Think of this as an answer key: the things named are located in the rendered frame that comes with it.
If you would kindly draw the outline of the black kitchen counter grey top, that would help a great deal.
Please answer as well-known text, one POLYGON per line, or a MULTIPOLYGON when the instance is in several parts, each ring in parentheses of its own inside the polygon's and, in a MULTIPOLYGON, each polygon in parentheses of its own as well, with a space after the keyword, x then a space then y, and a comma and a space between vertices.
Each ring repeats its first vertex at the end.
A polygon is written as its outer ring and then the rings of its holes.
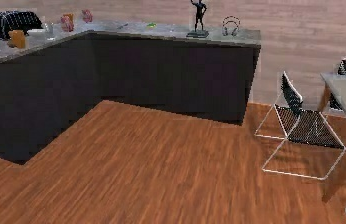
POLYGON ((0 158, 26 163, 103 100, 242 124, 260 32, 187 33, 108 21, 30 37, 24 49, 0 40, 0 158))

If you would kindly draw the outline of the black figure statue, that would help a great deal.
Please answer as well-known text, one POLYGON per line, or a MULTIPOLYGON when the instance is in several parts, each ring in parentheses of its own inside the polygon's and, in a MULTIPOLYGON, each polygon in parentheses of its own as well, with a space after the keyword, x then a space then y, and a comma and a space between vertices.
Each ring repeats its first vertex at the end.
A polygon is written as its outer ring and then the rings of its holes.
POLYGON ((197 2, 190 0, 190 2, 196 7, 196 14, 194 29, 187 34, 187 37, 206 38, 209 35, 209 32, 204 29, 203 17, 207 11, 207 6, 202 2, 202 0, 198 0, 197 2))

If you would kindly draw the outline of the pink and orange object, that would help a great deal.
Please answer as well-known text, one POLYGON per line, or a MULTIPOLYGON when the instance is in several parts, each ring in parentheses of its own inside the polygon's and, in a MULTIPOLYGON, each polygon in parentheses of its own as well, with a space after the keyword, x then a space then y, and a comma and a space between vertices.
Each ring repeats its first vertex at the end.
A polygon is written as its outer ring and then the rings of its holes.
POLYGON ((63 14, 60 17, 61 28, 65 32, 72 32, 74 30, 74 22, 72 14, 63 14))

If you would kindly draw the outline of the clear glass cup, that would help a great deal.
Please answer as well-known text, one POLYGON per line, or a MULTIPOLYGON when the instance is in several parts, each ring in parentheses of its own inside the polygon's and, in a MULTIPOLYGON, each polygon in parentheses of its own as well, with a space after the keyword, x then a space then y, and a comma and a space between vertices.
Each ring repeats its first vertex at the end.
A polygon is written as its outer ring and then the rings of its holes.
POLYGON ((53 33, 53 24, 50 22, 46 22, 44 24, 44 29, 45 29, 45 33, 46 33, 46 38, 48 40, 54 40, 54 33, 53 33))

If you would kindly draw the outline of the grey headphones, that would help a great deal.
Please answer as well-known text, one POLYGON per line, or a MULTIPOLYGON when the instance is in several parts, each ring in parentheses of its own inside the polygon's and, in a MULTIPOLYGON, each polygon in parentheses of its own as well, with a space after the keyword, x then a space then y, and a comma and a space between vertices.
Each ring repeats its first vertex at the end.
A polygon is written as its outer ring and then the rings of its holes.
POLYGON ((222 21, 222 34, 236 36, 239 32, 241 21, 236 16, 227 16, 222 21))

